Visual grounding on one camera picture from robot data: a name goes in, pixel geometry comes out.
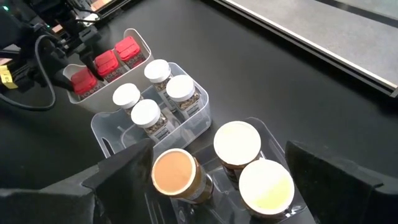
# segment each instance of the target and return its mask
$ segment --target storage container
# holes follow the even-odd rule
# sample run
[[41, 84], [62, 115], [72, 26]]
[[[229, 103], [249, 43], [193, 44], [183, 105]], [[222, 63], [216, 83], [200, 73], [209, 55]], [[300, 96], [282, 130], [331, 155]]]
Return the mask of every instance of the storage container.
[[[261, 136], [261, 156], [278, 162], [287, 170], [284, 159], [284, 150], [275, 140], [266, 125], [257, 118], [243, 120], [255, 127]], [[191, 223], [221, 223], [221, 224], [276, 224], [291, 218], [307, 208], [299, 190], [295, 187], [294, 199], [290, 207], [277, 218], [257, 220], [252, 218], [247, 208], [242, 203], [240, 193], [234, 189], [218, 159], [213, 145], [193, 153], [197, 161], [203, 166], [214, 183], [213, 196], [203, 205], [190, 205], [176, 199], [170, 202], [159, 196], [154, 189], [146, 192], [147, 207], [153, 224], [191, 224]]]
[[[187, 75], [187, 73], [177, 64], [169, 63], [169, 65], [172, 73]], [[176, 117], [178, 120], [174, 121], [174, 123], [177, 122], [181, 124], [179, 126], [175, 125], [175, 130], [166, 138], [161, 140], [160, 143], [155, 145], [154, 159], [168, 149], [183, 149], [187, 147], [193, 140], [199, 137], [201, 133], [210, 127], [211, 116], [208, 94], [197, 82], [194, 81], [194, 84], [197, 90], [201, 93], [204, 107], [186, 121], [181, 114], [172, 114], [170, 112], [164, 101], [157, 94], [155, 87], [152, 85], [141, 93], [144, 99], [154, 100], [166, 117]], [[109, 157], [126, 147], [133, 145], [141, 139], [147, 138], [144, 130], [137, 127], [131, 121], [130, 117], [126, 116], [126, 112], [124, 110], [118, 110], [113, 113], [98, 113], [94, 115], [91, 120], [91, 128], [105, 157]]]
[[[75, 93], [67, 91], [70, 103], [81, 106], [82, 108], [94, 113], [114, 112], [118, 110], [119, 107], [114, 103], [112, 103], [112, 96], [114, 91], [119, 86], [125, 83], [133, 83], [140, 90], [145, 90], [150, 86], [150, 82], [144, 76], [145, 66], [154, 59], [150, 51], [150, 48], [135, 29], [126, 30], [124, 32], [124, 37], [133, 37], [134, 40], [136, 40], [137, 44], [141, 48], [142, 54], [146, 58], [145, 61], [142, 62], [140, 65], [136, 66], [135, 68], [131, 69], [130, 71], [126, 72], [124, 75], [117, 78], [113, 82], [107, 84], [105, 87], [101, 88], [100, 90], [93, 93], [89, 97], [85, 98], [84, 100], [80, 100]], [[86, 66], [75, 65], [75, 64], [68, 65], [63, 70], [63, 75], [70, 80], [72, 75], [80, 71], [82, 68], [86, 68]]]

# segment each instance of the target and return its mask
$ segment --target white lid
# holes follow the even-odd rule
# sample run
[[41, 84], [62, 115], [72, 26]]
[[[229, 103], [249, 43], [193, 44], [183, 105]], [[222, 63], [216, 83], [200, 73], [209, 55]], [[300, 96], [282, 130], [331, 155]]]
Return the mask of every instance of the white lid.
[[169, 63], [163, 59], [149, 62], [144, 69], [144, 75], [151, 83], [160, 83], [172, 73]]
[[172, 100], [183, 102], [193, 96], [195, 86], [188, 75], [177, 75], [167, 83], [166, 92]]
[[141, 92], [132, 83], [126, 83], [119, 86], [113, 93], [113, 103], [123, 109], [132, 108], [138, 103], [141, 97]]
[[246, 166], [239, 178], [244, 202], [254, 211], [276, 215], [286, 210], [294, 198], [294, 182], [277, 162], [259, 159]]
[[[180, 189], [180, 190], [178, 190], [178, 191], [176, 191], [176, 192], [166, 192], [166, 191], [162, 190], [162, 189], [158, 186], [158, 184], [157, 184], [157, 182], [156, 182], [156, 178], [155, 178], [155, 166], [156, 166], [156, 164], [159, 162], [159, 160], [160, 160], [162, 157], [164, 157], [166, 154], [168, 154], [168, 153], [170, 153], [170, 152], [181, 152], [181, 153], [184, 153], [184, 154], [189, 158], [189, 160], [190, 160], [190, 162], [191, 162], [191, 164], [192, 164], [192, 172], [191, 172], [191, 176], [190, 176], [190, 178], [189, 178], [188, 183], [184, 186], [184, 188], [182, 188], [182, 189]], [[185, 150], [183, 150], [183, 149], [169, 149], [169, 150], [163, 152], [163, 153], [156, 159], [156, 161], [154, 162], [154, 165], [152, 166], [152, 182], [154, 183], [155, 188], [156, 188], [160, 193], [162, 193], [162, 194], [164, 194], [164, 195], [168, 195], [168, 196], [174, 196], [174, 195], [178, 195], [178, 194], [183, 193], [184, 191], [186, 191], [186, 190], [189, 188], [189, 186], [192, 185], [193, 180], [195, 179], [195, 174], [196, 174], [196, 172], [197, 172], [197, 166], [196, 166], [196, 164], [195, 164], [195, 160], [193, 159], [193, 156], [192, 156], [189, 152], [187, 152], [187, 151], [185, 151]]]
[[149, 128], [160, 118], [160, 108], [153, 100], [141, 100], [131, 111], [131, 120], [140, 128]]
[[232, 121], [217, 130], [214, 149], [217, 156], [227, 164], [245, 165], [260, 153], [260, 134], [246, 122]]

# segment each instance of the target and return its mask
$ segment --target clear plastic bin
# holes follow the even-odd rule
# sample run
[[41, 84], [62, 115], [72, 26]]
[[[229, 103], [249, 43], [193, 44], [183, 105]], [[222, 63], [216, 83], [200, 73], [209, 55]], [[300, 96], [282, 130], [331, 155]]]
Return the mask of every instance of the clear plastic bin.
[[[175, 75], [188, 75], [176, 63], [169, 63], [172, 73]], [[209, 96], [197, 82], [194, 84], [201, 94], [204, 107], [190, 119], [184, 121], [179, 112], [171, 113], [162, 101], [153, 86], [141, 94], [145, 99], [152, 99], [161, 108], [175, 126], [178, 126], [166, 138], [154, 147], [154, 159], [162, 152], [171, 148], [185, 148], [199, 135], [206, 131], [211, 125]], [[124, 110], [117, 110], [113, 113], [98, 113], [91, 120], [91, 128], [106, 158], [148, 138], [144, 130], [137, 127]]]
[[[266, 125], [257, 118], [247, 118], [244, 121], [253, 125], [259, 131], [262, 156], [266, 159], [279, 162], [288, 169], [284, 158], [284, 151], [269, 132]], [[252, 218], [241, 201], [240, 193], [233, 188], [227, 178], [216, 156], [213, 145], [201, 149], [194, 153], [193, 156], [196, 157], [198, 162], [213, 179], [213, 198], [202, 205], [190, 205], [175, 199], [170, 199], [171, 203], [169, 203], [154, 189], [150, 189], [146, 193], [146, 199], [153, 224], [172, 224], [176, 220], [179, 224], [275, 224], [304, 211], [307, 207], [299, 190], [295, 188], [293, 202], [282, 216], [267, 220]], [[171, 205], [174, 208], [174, 214], [170, 212], [169, 207]]]

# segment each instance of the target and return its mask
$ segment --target red lid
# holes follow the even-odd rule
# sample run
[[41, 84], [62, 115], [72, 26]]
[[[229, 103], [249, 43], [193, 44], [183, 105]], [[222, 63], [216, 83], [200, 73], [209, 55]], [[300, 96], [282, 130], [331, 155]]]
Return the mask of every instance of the red lid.
[[107, 50], [95, 58], [95, 65], [97, 66], [98, 74], [103, 77], [117, 69], [119, 62], [113, 51]]
[[79, 72], [72, 75], [70, 81], [73, 85], [73, 90], [77, 95], [82, 95], [87, 91], [90, 91], [97, 84], [97, 79], [88, 70], [83, 68]]
[[122, 61], [127, 61], [141, 51], [140, 46], [132, 37], [126, 37], [116, 44], [115, 49]]

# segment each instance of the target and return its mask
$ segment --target cream lid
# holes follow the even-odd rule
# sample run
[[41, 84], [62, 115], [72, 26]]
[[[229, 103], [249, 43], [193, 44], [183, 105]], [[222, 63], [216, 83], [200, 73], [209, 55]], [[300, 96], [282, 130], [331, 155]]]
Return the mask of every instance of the cream lid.
[[169, 63], [163, 59], [149, 62], [144, 69], [144, 75], [151, 83], [160, 83], [166, 80], [171, 73]]
[[160, 118], [160, 108], [153, 100], [141, 100], [131, 111], [131, 120], [140, 128], [149, 128]]
[[294, 182], [279, 163], [259, 159], [247, 165], [239, 178], [239, 191], [244, 202], [263, 215], [285, 211], [294, 198]]
[[214, 138], [217, 156], [227, 164], [245, 165], [253, 161], [261, 150], [257, 130], [243, 121], [232, 121], [220, 127]]
[[123, 109], [132, 108], [141, 98], [141, 92], [132, 83], [119, 86], [113, 93], [113, 103]]

